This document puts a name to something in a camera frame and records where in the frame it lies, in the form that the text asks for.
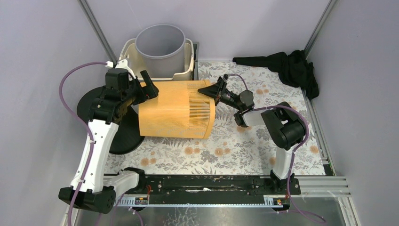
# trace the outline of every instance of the black cloth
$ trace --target black cloth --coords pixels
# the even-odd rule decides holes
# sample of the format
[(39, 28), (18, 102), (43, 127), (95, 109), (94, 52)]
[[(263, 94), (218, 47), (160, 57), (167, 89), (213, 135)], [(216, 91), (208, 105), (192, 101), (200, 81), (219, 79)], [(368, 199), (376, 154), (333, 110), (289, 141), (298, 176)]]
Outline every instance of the black cloth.
[(279, 52), (264, 57), (235, 57), (233, 62), (238, 65), (267, 67), (272, 72), (279, 73), (282, 83), (303, 88), (309, 99), (319, 95), (319, 86), (313, 74), (313, 63), (306, 61), (303, 50), (295, 50), (288, 56), (284, 52)]

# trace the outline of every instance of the yellow laundry basket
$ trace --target yellow laundry basket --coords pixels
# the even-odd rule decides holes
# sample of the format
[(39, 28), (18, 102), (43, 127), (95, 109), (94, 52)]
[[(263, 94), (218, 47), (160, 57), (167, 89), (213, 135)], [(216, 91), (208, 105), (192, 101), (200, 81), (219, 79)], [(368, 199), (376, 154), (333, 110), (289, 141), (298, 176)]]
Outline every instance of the yellow laundry basket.
[(197, 90), (209, 80), (154, 82), (157, 98), (138, 107), (140, 135), (206, 139), (215, 121), (215, 101)]

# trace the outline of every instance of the gray wall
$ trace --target gray wall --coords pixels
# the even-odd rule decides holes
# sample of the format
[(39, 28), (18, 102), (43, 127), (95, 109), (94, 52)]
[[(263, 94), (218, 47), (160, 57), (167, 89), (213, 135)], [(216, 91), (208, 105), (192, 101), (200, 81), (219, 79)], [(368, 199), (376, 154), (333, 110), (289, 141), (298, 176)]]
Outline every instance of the gray wall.
[[(67, 205), (58, 190), (78, 167), (85, 131), (61, 105), (70, 69), (105, 61), (77, 1), (0, 3), (0, 225), (59, 225)], [(65, 99), (104, 83), (105, 68), (73, 74)]]
[(335, 169), (364, 226), (398, 225), (399, 4), (340, 1), (309, 59)]
[(154, 24), (174, 24), (200, 43), (200, 59), (270, 55), (303, 49), (328, 0), (89, 0), (119, 55)]

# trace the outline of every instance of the table surface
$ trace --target table surface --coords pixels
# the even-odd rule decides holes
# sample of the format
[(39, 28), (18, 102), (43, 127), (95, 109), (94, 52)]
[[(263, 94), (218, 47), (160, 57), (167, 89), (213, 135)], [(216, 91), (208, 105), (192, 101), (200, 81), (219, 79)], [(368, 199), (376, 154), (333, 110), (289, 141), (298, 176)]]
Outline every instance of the table surface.
[[(199, 79), (215, 83), (225, 73), (241, 75), (254, 93), (255, 107), (287, 101), (308, 121), (308, 141), (295, 155), (293, 171), (297, 175), (325, 175), (309, 113), (300, 88), (284, 85), (278, 74), (267, 68), (235, 63), (199, 63)], [(227, 88), (244, 90), (238, 77), (230, 77)], [(265, 126), (238, 127), (236, 110), (224, 104), (216, 107), (216, 118), (208, 139), (146, 137), (143, 143), (125, 155), (109, 154), (105, 173), (117, 173), (126, 167), (147, 174), (230, 174), (269, 175), (275, 163), (276, 145)]]

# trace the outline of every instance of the floral tablecloth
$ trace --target floral tablecloth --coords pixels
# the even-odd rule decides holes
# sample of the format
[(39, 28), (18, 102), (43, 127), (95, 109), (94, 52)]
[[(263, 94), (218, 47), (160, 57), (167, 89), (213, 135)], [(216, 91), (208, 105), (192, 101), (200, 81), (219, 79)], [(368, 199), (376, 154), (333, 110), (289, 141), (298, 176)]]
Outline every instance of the floral tablecloth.
[[(309, 140), (295, 155), (294, 173), (324, 175), (321, 156), (300, 88), (282, 84), (278, 74), (267, 68), (235, 63), (199, 63), (199, 79), (216, 82), (225, 73), (240, 74), (254, 93), (255, 107), (287, 101), (308, 119)], [(234, 76), (227, 88), (235, 93), (244, 90)], [(276, 145), (265, 126), (238, 127), (236, 110), (222, 103), (216, 107), (216, 119), (208, 139), (146, 137), (126, 155), (109, 154), (105, 173), (117, 173), (126, 167), (145, 170), (147, 174), (233, 174), (269, 175), (276, 159)]]

